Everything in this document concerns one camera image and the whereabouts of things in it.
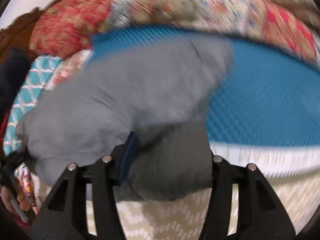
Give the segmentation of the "person left hand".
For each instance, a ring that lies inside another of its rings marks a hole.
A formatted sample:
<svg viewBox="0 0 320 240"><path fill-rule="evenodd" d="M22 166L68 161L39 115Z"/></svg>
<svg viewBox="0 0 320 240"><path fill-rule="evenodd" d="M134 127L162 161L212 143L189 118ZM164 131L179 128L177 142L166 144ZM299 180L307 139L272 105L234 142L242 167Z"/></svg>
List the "person left hand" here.
<svg viewBox="0 0 320 240"><path fill-rule="evenodd" d="M35 185L25 163L9 176L8 185L1 185L1 200L7 210L17 215L24 223L29 221L26 212L30 211L32 215L38 214Z"/></svg>

